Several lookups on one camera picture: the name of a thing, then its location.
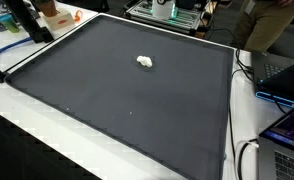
hand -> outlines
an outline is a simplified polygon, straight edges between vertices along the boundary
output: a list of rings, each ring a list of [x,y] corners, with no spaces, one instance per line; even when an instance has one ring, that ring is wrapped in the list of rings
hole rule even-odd
[[[280,7],[286,7],[294,3],[294,0],[277,0],[277,4]]]

electronic equipment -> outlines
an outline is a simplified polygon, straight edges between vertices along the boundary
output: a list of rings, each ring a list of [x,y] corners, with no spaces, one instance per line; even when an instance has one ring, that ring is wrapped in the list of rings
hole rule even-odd
[[[294,107],[294,60],[252,52],[255,96]]]
[[[153,16],[152,3],[141,0],[137,4],[128,8],[126,16],[129,19],[150,24],[156,27],[169,29],[188,35],[195,35],[200,24],[200,19],[204,15],[201,11],[191,11],[175,8],[174,16],[170,19],[159,19]]]
[[[294,109],[259,135],[259,179],[294,180]]]
[[[176,12],[175,0],[153,0],[151,13],[156,19],[175,18]]]

laptop keyboard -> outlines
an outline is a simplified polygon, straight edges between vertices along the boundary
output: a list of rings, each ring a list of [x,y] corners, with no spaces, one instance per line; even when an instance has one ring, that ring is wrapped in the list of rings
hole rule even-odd
[[[272,66],[269,64],[265,64],[265,72],[266,72],[267,78],[270,78],[271,76],[273,76],[283,70],[284,70],[283,68]]]
[[[275,152],[277,180],[294,180],[294,159]]]

orange object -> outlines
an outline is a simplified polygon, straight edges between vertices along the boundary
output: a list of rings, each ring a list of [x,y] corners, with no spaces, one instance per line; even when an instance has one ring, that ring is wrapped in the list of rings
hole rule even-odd
[[[74,21],[77,22],[79,21],[81,18],[83,17],[83,12],[81,12],[81,10],[78,10],[75,14],[75,18]]]

blue object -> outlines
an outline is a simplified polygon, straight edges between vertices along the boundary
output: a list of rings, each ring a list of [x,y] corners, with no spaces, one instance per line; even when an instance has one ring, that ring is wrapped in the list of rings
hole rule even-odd
[[[13,44],[10,44],[10,45],[8,45],[8,46],[5,46],[5,47],[3,47],[3,48],[0,49],[0,53],[2,53],[3,51],[5,51],[5,50],[7,50],[7,49],[9,49],[9,48],[12,48],[12,47],[14,47],[14,46],[17,46],[17,45],[19,45],[19,44],[22,44],[22,43],[25,43],[25,42],[28,42],[28,41],[31,41],[31,40],[32,40],[31,37],[28,37],[28,38],[25,38],[25,39],[20,40],[20,41],[18,41],[18,42],[15,42],[15,43],[13,43]]]
[[[13,19],[12,15],[5,14],[3,16],[0,16],[0,21],[11,21]]]
[[[278,104],[281,104],[283,106],[287,106],[289,108],[294,108],[294,101],[291,101],[289,99],[285,99],[279,96],[271,96],[269,93],[265,93],[265,92],[257,92],[256,97],[267,100],[267,101],[271,101],[271,102],[275,102],[275,100],[277,101]]]

